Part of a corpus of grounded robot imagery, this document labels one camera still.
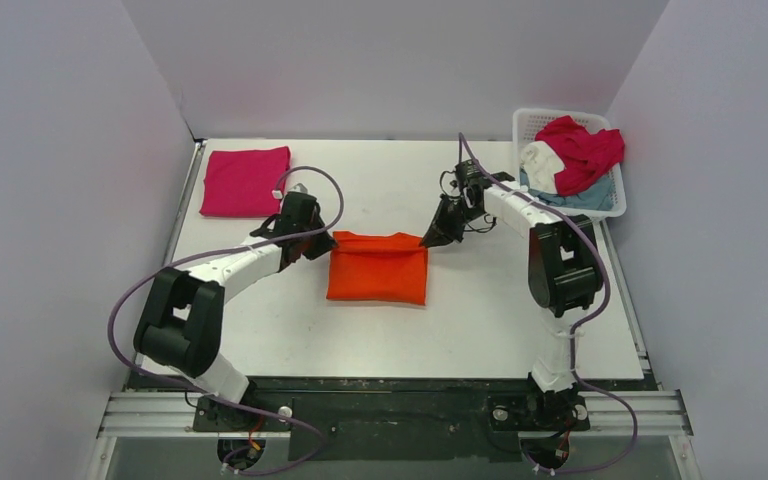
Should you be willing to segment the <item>orange t shirt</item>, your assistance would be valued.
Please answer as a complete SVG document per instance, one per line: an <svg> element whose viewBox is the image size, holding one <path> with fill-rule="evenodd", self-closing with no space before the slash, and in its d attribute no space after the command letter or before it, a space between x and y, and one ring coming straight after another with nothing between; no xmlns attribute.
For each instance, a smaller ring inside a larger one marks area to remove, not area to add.
<svg viewBox="0 0 768 480"><path fill-rule="evenodd" d="M388 236L334 233L326 298L424 306L429 269L428 249L406 233Z"/></svg>

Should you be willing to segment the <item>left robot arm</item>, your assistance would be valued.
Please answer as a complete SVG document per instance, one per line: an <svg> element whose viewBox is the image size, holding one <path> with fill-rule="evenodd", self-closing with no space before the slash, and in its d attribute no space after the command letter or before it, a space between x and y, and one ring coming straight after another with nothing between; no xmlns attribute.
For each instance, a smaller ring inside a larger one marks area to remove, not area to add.
<svg viewBox="0 0 768 480"><path fill-rule="evenodd" d="M166 267L154 277L133 337L135 350L222 399L218 413L232 429L249 428L259 405L246 395L249 378L220 351L225 305L259 280L300 258L315 260L336 245L318 200L287 193L279 212L237 251L186 269Z"/></svg>

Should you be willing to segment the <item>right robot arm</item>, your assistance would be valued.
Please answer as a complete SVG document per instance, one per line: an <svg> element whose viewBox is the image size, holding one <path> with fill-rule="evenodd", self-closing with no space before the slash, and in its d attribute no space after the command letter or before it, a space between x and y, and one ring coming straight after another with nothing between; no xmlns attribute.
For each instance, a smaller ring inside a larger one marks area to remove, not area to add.
<svg viewBox="0 0 768 480"><path fill-rule="evenodd" d="M563 417L583 418L573 359L579 334L571 313L588 310L604 285L589 218L548 212L516 192L511 175L485 175L473 160L459 162L451 173L452 190L441 194L422 246L460 243L470 223L482 216L527 240L528 288L543 310L546 337L527 377L525 413L540 429L553 427Z"/></svg>

